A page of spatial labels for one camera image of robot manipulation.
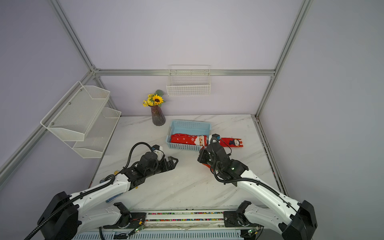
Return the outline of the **red snowflake sock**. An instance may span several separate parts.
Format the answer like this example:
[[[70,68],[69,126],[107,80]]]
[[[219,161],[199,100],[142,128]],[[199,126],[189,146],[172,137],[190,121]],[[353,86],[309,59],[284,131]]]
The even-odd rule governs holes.
[[[206,147],[208,138],[204,135],[174,134],[171,135],[171,143]]]

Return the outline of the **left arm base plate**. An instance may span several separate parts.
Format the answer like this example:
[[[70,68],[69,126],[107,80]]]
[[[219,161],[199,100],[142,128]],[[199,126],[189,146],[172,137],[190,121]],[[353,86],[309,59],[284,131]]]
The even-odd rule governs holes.
[[[143,225],[146,220],[146,213],[130,212],[128,208],[121,202],[114,203],[120,211],[120,218],[114,225],[105,225],[104,229],[136,229]]]

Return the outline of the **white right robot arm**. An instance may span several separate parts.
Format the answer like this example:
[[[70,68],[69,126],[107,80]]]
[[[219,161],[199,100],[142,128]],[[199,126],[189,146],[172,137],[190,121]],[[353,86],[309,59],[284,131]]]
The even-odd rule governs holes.
[[[231,159],[221,140],[218,134],[206,137],[198,162],[208,166],[218,182],[233,184],[267,206],[267,209],[262,209],[250,201],[243,201],[235,211],[225,212],[225,223],[234,227],[258,225],[281,234],[285,240],[311,240],[318,227],[314,206],[278,192],[248,166]]]

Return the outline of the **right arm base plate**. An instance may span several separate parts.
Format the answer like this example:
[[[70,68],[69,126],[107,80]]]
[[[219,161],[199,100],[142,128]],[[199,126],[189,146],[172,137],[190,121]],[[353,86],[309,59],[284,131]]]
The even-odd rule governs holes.
[[[250,204],[249,201],[243,201],[235,211],[224,211],[225,227],[261,227],[259,224],[250,222],[245,216],[245,210]]]

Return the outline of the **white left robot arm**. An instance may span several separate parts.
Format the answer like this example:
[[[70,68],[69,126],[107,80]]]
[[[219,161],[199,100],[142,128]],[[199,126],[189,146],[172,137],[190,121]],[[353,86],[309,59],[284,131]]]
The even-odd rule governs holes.
[[[117,174],[108,175],[101,184],[70,195],[56,194],[26,239],[41,232],[46,240],[71,240],[92,229],[136,229],[142,225],[143,220],[132,216],[125,204],[116,199],[143,184],[147,178],[175,169],[179,160],[166,157],[158,145],[139,142],[134,147],[140,145],[148,147],[149,151],[135,163],[131,163],[133,152],[130,151],[126,165]]]

